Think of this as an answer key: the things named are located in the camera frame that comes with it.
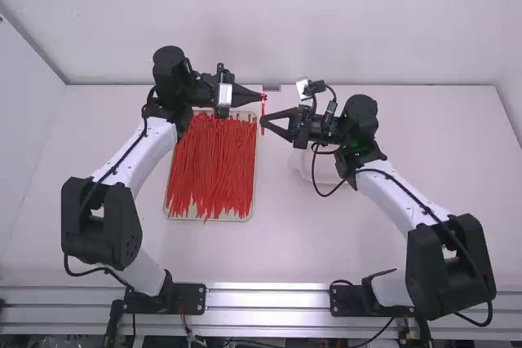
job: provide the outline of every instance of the wire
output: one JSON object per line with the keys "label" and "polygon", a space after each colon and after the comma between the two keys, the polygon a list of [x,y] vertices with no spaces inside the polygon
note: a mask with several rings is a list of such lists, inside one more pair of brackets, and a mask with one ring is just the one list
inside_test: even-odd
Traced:
{"label": "wire", "polygon": [[388,322],[383,326],[381,330],[379,330],[373,337],[369,338],[368,340],[365,340],[363,342],[360,342],[359,344],[355,344],[354,346],[346,346],[347,348],[359,348],[360,346],[366,346],[367,344],[371,343],[373,340],[376,340],[381,334],[383,334],[386,329],[388,329],[388,326],[390,326],[395,318],[391,317]]}
{"label": "wire", "polygon": [[332,88],[331,88],[330,86],[328,86],[328,85],[325,85],[325,86],[326,86],[326,88],[327,88],[328,90],[330,90],[330,92],[331,92],[332,95],[334,96],[333,101],[334,101],[334,102],[337,102],[337,95],[335,94],[334,89],[332,89]]}
{"label": "wire", "polygon": [[316,98],[316,95],[314,94],[312,96],[312,113],[315,113],[317,110],[317,98]]}
{"label": "wire", "polygon": [[332,281],[332,284],[330,284],[330,288],[332,288],[333,285],[338,284],[338,283],[343,283],[345,285],[353,286],[353,283],[351,281],[348,281],[348,280],[345,280],[345,279],[339,279],[339,280]]}
{"label": "wire", "polygon": [[100,271],[100,272],[105,273],[106,275],[111,275],[114,279],[116,279],[118,281],[118,283],[124,285],[130,291],[135,291],[134,287],[132,287],[126,281],[122,280],[118,275],[116,275],[116,273],[114,273],[113,270],[111,270],[111,269],[109,269],[107,267],[94,268],[94,269],[90,269],[89,271],[84,271],[84,272],[73,272],[73,271],[71,271],[70,268],[69,268],[69,255],[65,254],[65,253],[64,253],[64,269],[67,272],[67,274],[69,276],[72,276],[72,277],[87,276],[87,275],[90,275],[91,273],[95,273],[95,272]]}
{"label": "wire", "polygon": [[[445,226],[442,223],[442,221],[433,213],[431,208],[429,208],[427,205],[422,203],[407,187],[405,187],[402,183],[400,183],[395,177],[393,177],[392,175],[388,174],[387,172],[385,172],[383,170],[378,170],[378,169],[360,169],[360,170],[356,171],[356,174],[363,173],[363,172],[366,172],[366,171],[379,173],[379,174],[383,175],[386,179],[390,179],[404,193],[406,193],[413,201],[415,201],[415,203],[417,203],[418,206],[421,207],[422,210],[425,213],[430,215],[430,217],[432,217],[437,223],[439,223],[440,227],[442,227],[442,229],[446,232],[446,234],[449,236],[449,238],[451,238],[451,240],[457,245],[458,249],[462,252],[462,254],[464,254],[464,257],[466,258],[467,262],[471,265],[471,269],[473,269],[473,272],[479,277],[480,285],[482,286],[483,290],[489,296],[488,286],[486,285],[485,279],[481,276],[479,268],[475,264],[475,261],[473,260],[473,257],[466,250],[466,248],[464,247],[464,245],[462,244],[460,239],[457,238],[457,236],[450,229],[448,229],[447,226]],[[491,324],[491,321],[493,319],[493,303],[491,302],[491,299],[488,299],[488,301],[486,303],[487,303],[487,306],[488,306],[488,316],[486,318],[486,321],[484,321],[484,322],[477,322],[477,321],[475,321],[475,320],[473,320],[473,319],[471,319],[469,317],[466,317],[465,315],[463,315],[463,314],[461,314],[459,312],[455,312],[454,314],[457,317],[466,320],[470,324],[473,324],[473,325],[478,326],[480,328],[484,328],[484,327],[488,326],[489,324]]]}
{"label": "wire", "polygon": [[222,344],[221,345],[221,348],[224,348],[225,346],[227,346],[228,344],[230,344],[231,342],[243,342],[245,344],[251,344],[253,346],[265,346],[267,348],[284,348],[282,346],[276,346],[276,345],[273,345],[273,344],[267,344],[267,343],[264,343],[264,342],[257,342],[257,341],[253,341],[253,340],[243,340],[243,339],[236,339],[234,337],[231,337],[229,338],[226,343]]}
{"label": "wire", "polygon": [[343,185],[347,181],[347,177],[344,178],[340,183],[335,185],[335,187],[331,191],[329,191],[328,193],[321,193],[321,191],[317,187],[317,183],[316,183],[316,156],[317,155],[330,155],[330,154],[333,154],[336,151],[338,151],[339,148],[337,150],[328,151],[328,152],[318,152],[317,151],[318,148],[319,148],[319,143],[312,144],[312,151],[313,151],[313,157],[312,157],[312,184],[313,184],[313,187],[314,187],[314,189],[316,190],[316,192],[317,192],[317,194],[319,196],[321,196],[321,197],[328,197],[328,196],[332,196],[341,187],[341,185]]}

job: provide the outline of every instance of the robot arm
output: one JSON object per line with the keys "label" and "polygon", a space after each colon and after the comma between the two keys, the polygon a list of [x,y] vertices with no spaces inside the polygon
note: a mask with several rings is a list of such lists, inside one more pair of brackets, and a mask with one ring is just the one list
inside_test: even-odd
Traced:
{"label": "robot arm", "polygon": [[[171,276],[141,249],[135,198],[159,160],[183,138],[192,107],[213,108],[217,117],[226,118],[230,108],[260,101],[262,95],[235,83],[223,64],[215,75],[193,71],[175,46],[158,50],[153,61],[156,85],[142,107],[143,122],[89,178],[71,177],[62,187],[61,244],[70,275],[104,271],[133,292],[158,298],[160,309],[168,310],[173,306]],[[103,217],[96,216],[102,206]],[[72,272],[69,256],[99,267]]]}
{"label": "robot arm", "polygon": [[[338,103],[332,91],[334,98],[325,113],[319,115],[315,95],[332,90],[331,87],[323,81],[305,80],[299,81],[297,88],[301,100],[312,99],[313,105],[268,114],[261,117],[261,126],[288,140],[294,148],[306,149],[309,142],[314,142],[314,186],[319,145],[338,145],[333,154],[342,181],[335,190],[348,182],[377,204],[408,242],[405,271],[394,269],[368,276],[362,280],[361,289],[330,287],[330,300],[336,303],[332,305],[332,314],[402,316],[405,310],[424,319],[437,319],[483,302],[491,309],[496,287],[480,222],[470,214],[451,214],[396,172],[375,141],[377,103],[366,95],[353,95],[336,117]],[[287,128],[271,123],[281,118],[288,118]],[[446,258],[443,248],[456,251],[456,256]],[[347,296],[332,299],[341,290]],[[394,308],[398,309],[396,313],[390,310]],[[475,324],[485,326],[489,322],[490,317],[486,323]]]}

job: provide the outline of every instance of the white wall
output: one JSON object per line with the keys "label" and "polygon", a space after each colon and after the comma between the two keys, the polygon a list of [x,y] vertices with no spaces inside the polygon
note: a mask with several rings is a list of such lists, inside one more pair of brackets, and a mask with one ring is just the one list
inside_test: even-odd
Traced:
{"label": "white wall", "polygon": [[506,104],[520,0],[0,2],[72,83],[149,83],[152,53],[176,44],[240,81],[495,84],[511,119],[522,112]]}
{"label": "white wall", "polygon": [[0,22],[1,257],[60,105],[65,84],[5,17],[0,17],[3,18]]}

